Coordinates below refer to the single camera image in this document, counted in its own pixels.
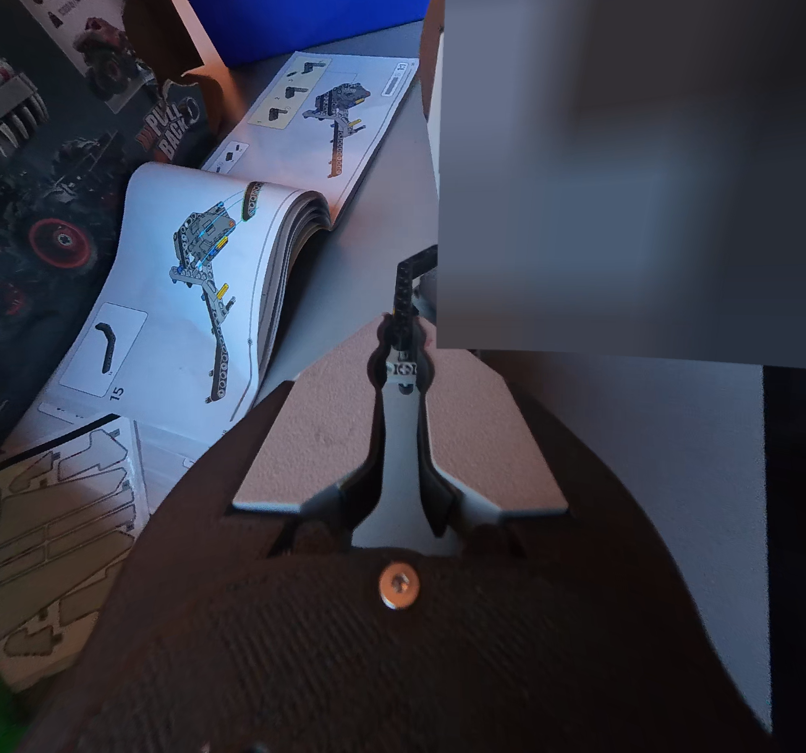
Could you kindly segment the grey lego chassis assembly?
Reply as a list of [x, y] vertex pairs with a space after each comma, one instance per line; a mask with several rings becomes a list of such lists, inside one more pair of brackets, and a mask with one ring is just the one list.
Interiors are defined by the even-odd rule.
[[[409, 298], [411, 315], [419, 317], [430, 325], [436, 325], [437, 316], [437, 268], [432, 268], [412, 281]], [[387, 382], [397, 385], [400, 394], [413, 393], [417, 378], [417, 351], [390, 350], [386, 360]]]

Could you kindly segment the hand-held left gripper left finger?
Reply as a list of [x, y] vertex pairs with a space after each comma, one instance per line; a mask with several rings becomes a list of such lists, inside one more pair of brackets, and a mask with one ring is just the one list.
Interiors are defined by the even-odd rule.
[[382, 395], [372, 365], [384, 322], [375, 317], [297, 376], [232, 506], [302, 513], [327, 490], [343, 488], [383, 447]]

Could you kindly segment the dark monster truck lego box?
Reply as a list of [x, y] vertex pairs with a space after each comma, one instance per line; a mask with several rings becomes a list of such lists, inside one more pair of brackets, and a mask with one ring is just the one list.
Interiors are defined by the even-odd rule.
[[1, 437], [85, 322], [147, 162], [197, 168], [219, 83], [172, 0], [1, 0]]

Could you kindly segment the black bent lego beam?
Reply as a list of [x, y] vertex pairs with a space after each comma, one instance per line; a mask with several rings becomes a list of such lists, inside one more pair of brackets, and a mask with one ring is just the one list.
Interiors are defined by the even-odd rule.
[[415, 315], [415, 306], [412, 304], [413, 281], [436, 268], [437, 264], [438, 244], [425, 248], [398, 264], [389, 334], [390, 344], [398, 352], [409, 354], [412, 348]]

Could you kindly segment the beige sticker sheet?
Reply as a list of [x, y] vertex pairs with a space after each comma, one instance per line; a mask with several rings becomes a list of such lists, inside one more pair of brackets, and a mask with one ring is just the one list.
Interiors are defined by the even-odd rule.
[[12, 691], [75, 661], [148, 517], [136, 431], [124, 417], [2, 465], [1, 671]]

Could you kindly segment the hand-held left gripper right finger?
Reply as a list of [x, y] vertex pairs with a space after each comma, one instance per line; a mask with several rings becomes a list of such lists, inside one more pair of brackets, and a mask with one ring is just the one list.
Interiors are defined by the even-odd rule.
[[504, 379], [418, 322], [418, 454], [427, 516], [553, 516], [568, 501]]

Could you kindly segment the lego instruction booklet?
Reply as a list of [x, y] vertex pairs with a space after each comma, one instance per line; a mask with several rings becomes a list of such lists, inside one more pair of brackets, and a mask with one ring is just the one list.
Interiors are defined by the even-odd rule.
[[202, 169], [137, 170], [102, 291], [2, 458], [73, 430], [68, 417], [203, 446], [243, 418], [297, 255], [334, 230], [418, 65], [296, 52]]

